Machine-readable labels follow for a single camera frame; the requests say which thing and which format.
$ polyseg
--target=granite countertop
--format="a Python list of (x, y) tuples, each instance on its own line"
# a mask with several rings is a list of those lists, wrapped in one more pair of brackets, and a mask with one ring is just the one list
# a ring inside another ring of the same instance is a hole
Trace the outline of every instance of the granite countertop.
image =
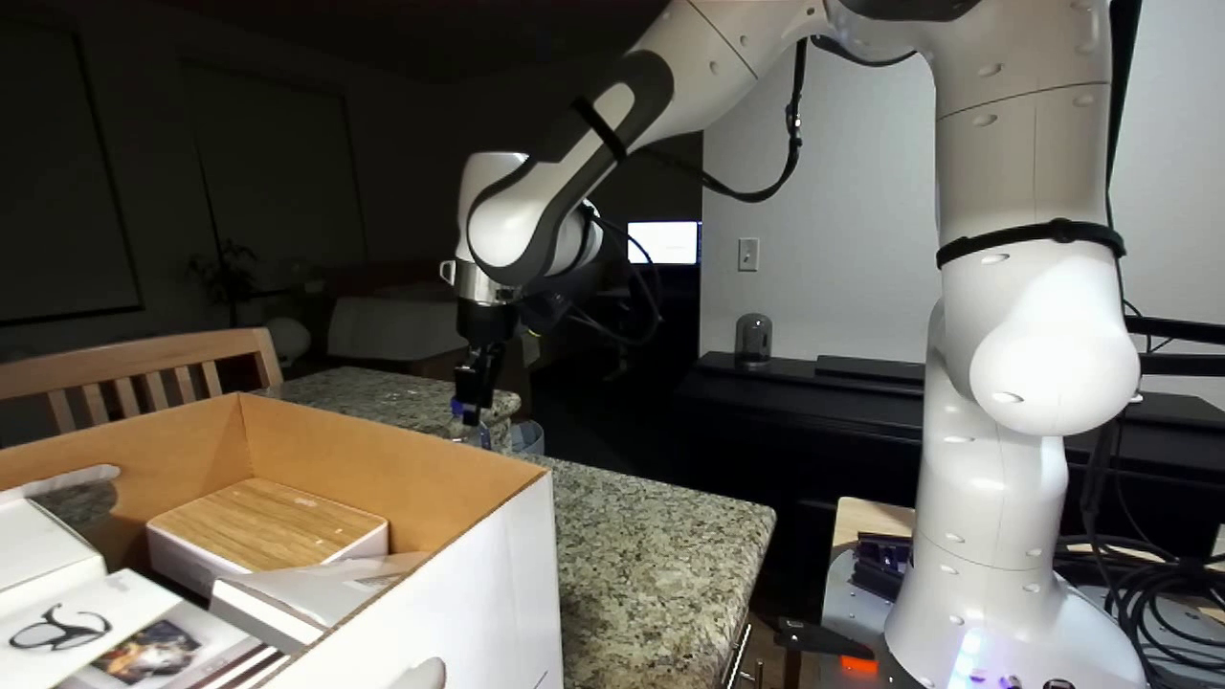
[[(452, 387), (331, 368), (284, 383), (280, 398), (437, 433)], [(747, 621), (773, 509), (549, 454), (540, 462), (556, 473), (566, 685), (717, 685)]]

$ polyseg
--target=cardboard box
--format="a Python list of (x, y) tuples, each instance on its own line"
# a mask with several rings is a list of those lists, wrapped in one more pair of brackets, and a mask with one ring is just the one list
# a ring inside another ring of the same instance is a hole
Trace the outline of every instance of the cardboard box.
[(243, 477), (147, 519), (147, 565), (209, 596), (214, 579), (386, 555), (386, 519)]
[(225, 393), (0, 452), (0, 488), (115, 462), (104, 555), (147, 565), (144, 519), (243, 477), (391, 526), (423, 565), (358, 606), (267, 685), (561, 685), (549, 473), (468, 443)]
[(22, 493), (0, 499), (0, 615), (105, 579), (98, 553)]

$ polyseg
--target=black cable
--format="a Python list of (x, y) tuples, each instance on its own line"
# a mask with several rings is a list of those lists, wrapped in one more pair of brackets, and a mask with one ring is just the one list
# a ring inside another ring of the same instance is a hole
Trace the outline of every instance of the black cable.
[[(1189, 666), (1189, 669), (1212, 669), (1212, 674), (1225, 669), (1225, 656), (1212, 656), (1225, 646), (1222, 641), (1204, 641), (1187, 629), (1173, 629), (1168, 621), (1168, 613), (1159, 607), (1159, 602), (1168, 592), (1198, 592), (1198, 590), (1204, 602), (1222, 606), (1218, 584), (1225, 582), (1225, 576), (1204, 569), (1209, 562), (1222, 562), (1222, 555), (1198, 562), (1198, 560), (1181, 560), (1181, 555), (1164, 553), (1159, 544), (1153, 544), (1145, 536), (1131, 509), (1125, 507), (1125, 493), (1116, 493), (1116, 499), (1121, 499), (1121, 509), (1127, 513), (1127, 528), (1138, 533), (1138, 540), (1094, 533), (1097, 513), (1094, 513), (1090, 499), (1081, 499), (1081, 519), (1085, 519), (1081, 540), (1090, 544), (1085, 560), (1094, 562), (1094, 569), (1104, 582), (1103, 607), (1116, 621), (1116, 629), (1138, 646), (1145, 676), (1153, 685), (1164, 685), (1168, 666)], [(1069, 560), (1075, 560), (1069, 553), (1069, 544), (1075, 544), (1075, 536), (1069, 536), (1060, 549), (1065, 565), (1069, 565)]]
[[(1127, 313), (1127, 317), (1145, 317), (1145, 310), (1138, 306), (1138, 304), (1127, 304), (1127, 299), (1121, 299), (1121, 313)], [(1159, 347), (1168, 347), (1173, 336), (1153, 336), (1153, 334), (1145, 334), (1145, 355), (1157, 355)]]
[[(635, 248), (644, 251), (646, 267), (655, 266), (650, 251), (646, 251), (646, 244), (635, 241), (620, 223), (612, 223), (612, 226), (608, 226), (604, 220), (591, 220), (591, 223), (597, 223), (608, 239), (625, 239), (626, 244), (635, 244)], [(650, 343), (655, 334), (659, 334), (659, 324), (662, 324), (662, 310), (659, 310), (659, 299), (655, 299), (655, 291), (646, 286), (646, 278), (644, 278), (637, 267), (631, 267), (631, 283), (637, 286), (637, 295), (644, 295), (644, 304), (646, 304), (646, 313), (650, 313), (650, 320), (646, 320), (644, 334), (625, 336), (625, 334), (608, 328), (604, 320), (597, 320), (591, 313), (586, 313), (583, 306), (572, 306), (572, 310), (566, 313), (566, 320), (586, 324), (586, 328), (591, 328), (597, 336), (604, 336), (604, 341), (612, 341), (612, 343), (620, 343), (620, 347), (644, 347), (644, 343)]]
[(1090, 549), (1090, 565), (1097, 569), (1103, 584), (1104, 584), (1104, 613), (1108, 613), (1108, 602), (1112, 602), (1112, 579), (1108, 569), (1103, 565), (1103, 540), (1097, 540), (1097, 509), (1103, 509), (1103, 482), (1104, 482), (1104, 462), (1112, 454), (1112, 442), (1116, 442), (1116, 425), (1108, 420), (1104, 429), (1097, 429), (1097, 442), (1094, 442), (1094, 452), (1081, 468), (1081, 488), (1078, 488), (1078, 528), (1085, 536), (1085, 549)]
[(780, 176), (769, 185), (769, 189), (759, 189), (759, 190), (734, 190), (729, 185), (717, 180), (711, 174), (690, 166), (690, 161), (678, 161), (668, 153), (659, 153), (659, 151), (644, 151), (646, 161), (662, 161), (668, 169), (682, 169), (690, 176), (696, 176), (709, 190), (717, 194), (725, 194), (725, 199), (739, 199), (739, 203), (765, 203), (773, 199), (789, 180), (791, 174), (801, 169), (801, 151), (803, 151), (803, 139), (801, 139), (801, 101), (803, 101), (803, 79), (807, 79), (807, 40), (797, 41), (797, 64), (791, 64), (791, 101), (784, 109), (784, 130), (789, 130), (789, 161), (780, 169)]
[(916, 59), (916, 49), (909, 49), (909, 54), (899, 54), (899, 59), (889, 59), (889, 61), (865, 61), (865, 59), (848, 54), (848, 49), (844, 49), (843, 41), (833, 41), (833, 40), (811, 40), (811, 47), (820, 47), (820, 49), (828, 49), (828, 54), (836, 54), (843, 61), (852, 61), (852, 64), (865, 64), (865, 68), (889, 68), (889, 64), (904, 64), (904, 61)]
[(1153, 536), (1147, 536), (1147, 528), (1141, 528), (1141, 519), (1138, 519), (1138, 513), (1131, 513), (1131, 507), (1127, 507), (1127, 499), (1121, 493), (1121, 473), (1112, 473), (1112, 507), (1116, 507), (1116, 513), (1125, 518), (1125, 526), (1145, 540), (1145, 544), (1157, 544)]

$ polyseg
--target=booklet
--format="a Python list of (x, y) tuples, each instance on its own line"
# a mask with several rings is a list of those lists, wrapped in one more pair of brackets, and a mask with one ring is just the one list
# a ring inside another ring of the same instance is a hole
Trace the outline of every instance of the booklet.
[(98, 582), (85, 582), (8, 613), (0, 615), (0, 685), (56, 685), (175, 606), (181, 596), (155, 582), (133, 569), (115, 569)]
[(264, 644), (181, 602), (170, 613), (104, 650), (61, 689), (187, 689), (243, 666), (256, 650), (264, 650)]

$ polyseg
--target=book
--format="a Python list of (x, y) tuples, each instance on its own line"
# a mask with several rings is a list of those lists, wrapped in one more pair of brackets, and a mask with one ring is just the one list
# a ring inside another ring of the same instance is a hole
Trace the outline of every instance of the book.
[(284, 656), (280, 646), (260, 644), (252, 656), (235, 660), (234, 666), (209, 674), (196, 689), (243, 689), (267, 680), (275, 669), (284, 669), (294, 656)]
[(115, 569), (0, 615), (0, 685), (56, 685), (175, 606), (155, 582)]
[(249, 632), (181, 602), (77, 669), (61, 689), (187, 689), (243, 666), (264, 646)]
[(155, 513), (144, 526), (147, 565), (207, 596), (214, 579), (386, 555), (386, 519), (267, 477)]

